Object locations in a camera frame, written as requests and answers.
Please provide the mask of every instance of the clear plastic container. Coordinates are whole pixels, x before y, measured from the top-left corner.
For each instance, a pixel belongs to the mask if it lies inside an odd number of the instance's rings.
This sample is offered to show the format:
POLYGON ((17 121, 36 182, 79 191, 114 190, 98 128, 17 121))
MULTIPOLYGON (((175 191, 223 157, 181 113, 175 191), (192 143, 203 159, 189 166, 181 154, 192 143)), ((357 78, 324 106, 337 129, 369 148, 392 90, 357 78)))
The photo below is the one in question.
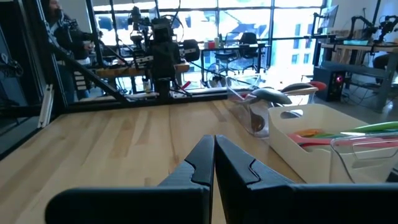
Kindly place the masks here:
POLYGON ((289 99, 292 101, 291 105, 285 106, 300 106, 307 105, 313 103, 313 99, 315 96, 315 92, 318 91, 318 88, 307 88, 304 90, 290 91, 285 93, 289 99))
POLYGON ((253 136, 268 137, 268 108, 264 100, 253 103, 250 93, 260 84, 259 75, 240 75, 227 78, 228 109, 253 136))
POLYGON ((398 133, 337 138, 330 145, 330 183, 383 183, 398 163, 398 133))

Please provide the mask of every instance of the green utensil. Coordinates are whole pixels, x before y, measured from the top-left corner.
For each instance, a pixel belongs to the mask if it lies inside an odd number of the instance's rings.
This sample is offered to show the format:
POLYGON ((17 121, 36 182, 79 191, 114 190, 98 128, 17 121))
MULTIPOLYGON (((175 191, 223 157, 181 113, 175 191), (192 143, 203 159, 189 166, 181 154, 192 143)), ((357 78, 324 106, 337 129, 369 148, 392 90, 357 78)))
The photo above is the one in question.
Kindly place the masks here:
POLYGON ((368 133, 371 131, 384 131, 389 129, 398 129, 398 121, 391 121, 380 124, 370 124, 342 132, 368 133))
POLYGON ((343 138, 347 136, 362 136, 365 134, 387 134, 387 133, 396 133, 398 132, 398 129, 388 129, 384 131, 369 131, 367 133, 360 132, 360 131, 353 131, 353 132, 347 132, 343 131, 340 132, 339 134, 329 134, 329 133, 323 133, 323 134, 316 134, 312 136, 311 138, 343 138))

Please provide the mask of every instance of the pink utensil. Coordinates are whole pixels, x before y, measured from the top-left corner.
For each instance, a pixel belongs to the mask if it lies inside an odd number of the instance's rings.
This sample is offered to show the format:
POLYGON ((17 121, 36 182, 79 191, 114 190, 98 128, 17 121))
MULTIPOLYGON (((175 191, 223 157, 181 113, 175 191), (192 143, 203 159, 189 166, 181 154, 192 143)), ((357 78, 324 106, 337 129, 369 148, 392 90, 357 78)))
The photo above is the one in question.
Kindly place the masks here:
MULTIPOLYGON (((333 140, 333 139, 303 138, 303 137, 299 136, 298 134, 288 134, 288 136, 289 136, 289 138, 291 138, 294 142, 296 142, 301 147, 316 146, 316 145, 319 145, 319 146, 330 145, 331 140, 333 140)), ((355 138, 355 139, 342 141, 339 145, 350 146, 355 143, 363 142, 364 143, 363 147, 378 147, 378 148, 398 147, 398 142, 386 142, 386 141, 388 141, 388 139, 359 137, 359 138, 355 138)))

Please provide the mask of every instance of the large window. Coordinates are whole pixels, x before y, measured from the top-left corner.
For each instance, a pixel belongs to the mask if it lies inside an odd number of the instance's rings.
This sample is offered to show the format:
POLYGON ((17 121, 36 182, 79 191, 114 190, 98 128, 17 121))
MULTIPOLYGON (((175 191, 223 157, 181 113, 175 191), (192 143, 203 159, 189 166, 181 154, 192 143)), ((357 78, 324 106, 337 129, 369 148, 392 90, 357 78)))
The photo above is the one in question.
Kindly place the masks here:
POLYGON ((271 0, 218 0, 218 5, 219 7, 261 7, 271 6, 271 0))
POLYGON ((219 32, 223 38, 228 34, 228 40, 239 40, 244 32, 253 32, 258 39, 268 37, 268 9, 238 9, 220 11, 219 32))
MULTIPOLYGON (((161 16, 174 15, 179 0, 158 0, 161 16)), ((141 9, 142 16, 149 15, 153 2, 115 5, 117 33, 125 44, 132 44, 132 26, 127 24, 133 6, 141 9)), ((314 12, 319 13, 326 0, 181 0, 178 19, 172 24, 178 41, 196 39, 199 42, 214 40, 221 34, 228 40, 239 40, 243 33, 253 32, 258 39, 266 40, 272 47, 265 60, 274 67, 294 67, 301 73, 312 72, 312 55, 315 44, 308 41, 314 12)), ((94 8, 103 40, 116 45, 110 6, 94 8)), ((214 63, 212 55, 206 55, 205 66, 214 63)))
POLYGON ((272 42, 271 65, 280 68, 291 68, 301 75, 311 75, 313 72, 312 55, 315 44, 306 48, 306 39, 275 40, 272 42), (300 42, 299 48, 294 43, 300 42))
MULTIPOLYGON (((160 16, 172 15, 175 12, 161 12, 160 16)), ((214 40, 217 36, 215 11, 179 12, 178 19, 172 24, 174 34, 179 42, 196 39, 197 41, 214 40)))
POLYGON ((320 9, 275 9, 273 37, 309 35, 308 25, 313 22, 314 12, 319 13, 320 9))

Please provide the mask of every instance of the monitor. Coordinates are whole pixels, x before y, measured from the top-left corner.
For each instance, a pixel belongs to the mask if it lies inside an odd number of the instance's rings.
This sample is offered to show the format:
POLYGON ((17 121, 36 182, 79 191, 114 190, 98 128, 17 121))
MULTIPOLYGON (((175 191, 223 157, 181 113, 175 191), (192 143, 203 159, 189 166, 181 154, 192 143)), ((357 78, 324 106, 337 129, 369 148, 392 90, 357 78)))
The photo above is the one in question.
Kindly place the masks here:
POLYGON ((335 26, 338 5, 324 8, 321 11, 319 28, 332 28, 335 26))

